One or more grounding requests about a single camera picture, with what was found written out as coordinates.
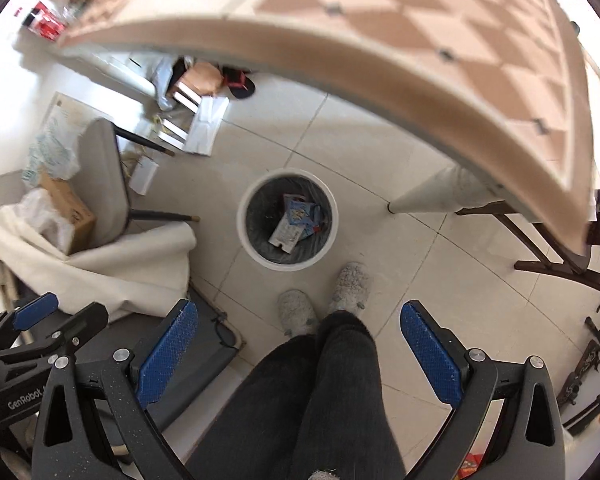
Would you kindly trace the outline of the white cloth sheet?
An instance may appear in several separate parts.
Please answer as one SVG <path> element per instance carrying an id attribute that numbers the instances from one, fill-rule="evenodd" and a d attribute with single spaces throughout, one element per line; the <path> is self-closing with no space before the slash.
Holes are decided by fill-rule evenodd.
<path id="1" fill-rule="evenodd" d="M 196 245 L 193 229 L 176 222 L 67 256 L 13 206 L 0 208 L 0 261 L 37 294 L 55 294 L 67 314 L 99 302 L 110 320 L 130 313 L 163 318 L 186 297 Z"/>

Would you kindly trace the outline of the blue white wrapper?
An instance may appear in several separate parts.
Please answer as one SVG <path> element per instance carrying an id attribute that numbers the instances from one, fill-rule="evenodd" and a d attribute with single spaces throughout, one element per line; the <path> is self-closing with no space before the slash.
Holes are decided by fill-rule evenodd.
<path id="1" fill-rule="evenodd" d="M 321 232 L 324 216 L 320 205 L 309 202 L 303 195 L 285 194 L 285 214 L 288 214 L 291 223 L 303 224 L 304 232 L 300 240 Z"/>

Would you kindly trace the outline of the white trash bin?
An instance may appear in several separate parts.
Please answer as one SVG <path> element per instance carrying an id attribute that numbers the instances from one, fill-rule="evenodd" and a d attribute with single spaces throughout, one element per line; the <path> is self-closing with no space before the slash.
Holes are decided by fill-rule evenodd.
<path id="1" fill-rule="evenodd" d="M 267 269 L 300 271 L 335 243 L 339 212 L 328 186 L 306 170 L 283 168 L 254 181 L 238 206 L 242 249 Z"/>

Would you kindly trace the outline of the white printed box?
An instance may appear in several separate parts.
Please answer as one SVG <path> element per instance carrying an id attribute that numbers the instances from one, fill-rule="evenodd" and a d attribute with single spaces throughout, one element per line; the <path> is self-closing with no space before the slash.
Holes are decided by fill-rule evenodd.
<path id="1" fill-rule="evenodd" d="M 284 214 L 268 239 L 268 244 L 291 254 L 304 232 L 303 224 L 291 223 L 288 214 Z"/>

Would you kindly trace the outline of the left black trouser leg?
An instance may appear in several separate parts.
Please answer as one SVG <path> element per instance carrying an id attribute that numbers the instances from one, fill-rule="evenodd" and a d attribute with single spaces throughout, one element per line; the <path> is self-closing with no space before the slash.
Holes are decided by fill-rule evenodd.
<path id="1" fill-rule="evenodd" d="M 249 373 L 186 462 L 196 479 L 288 479 L 315 386 L 316 337 L 295 336 Z"/>

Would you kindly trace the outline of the grey slipper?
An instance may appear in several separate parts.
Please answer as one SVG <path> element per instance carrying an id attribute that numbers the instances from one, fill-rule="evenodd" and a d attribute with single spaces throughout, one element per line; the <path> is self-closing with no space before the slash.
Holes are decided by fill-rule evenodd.
<path id="1" fill-rule="evenodd" d="M 359 316 L 366 308 L 372 278 L 363 263 L 349 262 L 340 270 L 327 312 Z"/>
<path id="2" fill-rule="evenodd" d="M 278 296 L 277 309 L 280 326 L 289 338 L 314 335 L 318 318 L 314 307 L 304 292 L 291 289 Z"/>

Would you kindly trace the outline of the brown cardboard box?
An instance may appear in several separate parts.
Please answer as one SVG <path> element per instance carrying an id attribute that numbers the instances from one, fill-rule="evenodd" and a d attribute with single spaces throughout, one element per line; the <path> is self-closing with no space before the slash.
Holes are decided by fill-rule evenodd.
<path id="1" fill-rule="evenodd" d="M 69 182 L 54 179 L 43 170 L 40 175 L 40 187 L 46 189 L 56 210 L 73 228 L 67 254 L 86 249 L 91 243 L 96 216 L 73 191 Z"/>

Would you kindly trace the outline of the right black trouser leg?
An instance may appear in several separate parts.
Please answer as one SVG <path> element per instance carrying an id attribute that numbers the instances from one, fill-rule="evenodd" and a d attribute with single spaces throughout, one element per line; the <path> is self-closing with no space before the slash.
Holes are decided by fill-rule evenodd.
<path id="1" fill-rule="evenodd" d="M 318 330 L 315 384 L 290 464 L 291 479 L 402 479 L 388 423 L 376 344 L 352 313 Z"/>

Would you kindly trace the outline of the grey chair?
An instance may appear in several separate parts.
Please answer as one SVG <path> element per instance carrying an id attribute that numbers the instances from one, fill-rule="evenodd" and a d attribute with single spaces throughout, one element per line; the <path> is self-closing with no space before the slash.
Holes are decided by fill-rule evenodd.
<path id="1" fill-rule="evenodd" d="M 106 118 L 93 120 L 79 137 L 79 171 L 70 180 L 74 192 L 95 215 L 90 247 L 100 247 L 122 236 L 131 220 L 199 222 L 198 216 L 131 207 L 117 138 L 174 157 L 168 148 L 124 130 Z"/>

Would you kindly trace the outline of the black trouser leg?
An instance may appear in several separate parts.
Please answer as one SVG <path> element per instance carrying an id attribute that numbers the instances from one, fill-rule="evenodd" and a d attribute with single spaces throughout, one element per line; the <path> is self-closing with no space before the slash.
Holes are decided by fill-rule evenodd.
<path id="1" fill-rule="evenodd" d="M 186 462 L 196 479 L 288 479 L 315 386 L 316 337 L 295 336 L 249 373 Z"/>
<path id="2" fill-rule="evenodd" d="M 388 423 L 376 344 L 352 313 L 318 330 L 315 384 L 290 464 L 291 479 L 402 479 Z"/>

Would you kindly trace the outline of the left grey slipper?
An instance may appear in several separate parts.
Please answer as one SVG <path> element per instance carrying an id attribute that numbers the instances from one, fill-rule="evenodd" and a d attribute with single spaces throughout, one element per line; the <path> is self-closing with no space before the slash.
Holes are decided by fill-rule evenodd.
<path id="1" fill-rule="evenodd" d="M 291 289 L 278 296 L 277 309 L 280 326 L 289 338 L 314 335 L 318 318 L 314 307 L 304 292 Z"/>

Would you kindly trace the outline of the right grey slipper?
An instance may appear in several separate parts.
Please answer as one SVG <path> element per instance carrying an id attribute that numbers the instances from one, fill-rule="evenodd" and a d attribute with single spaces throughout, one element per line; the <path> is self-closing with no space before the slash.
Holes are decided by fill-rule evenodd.
<path id="1" fill-rule="evenodd" d="M 372 278 L 363 263 L 349 262 L 340 270 L 327 312 L 359 316 L 366 308 Z"/>

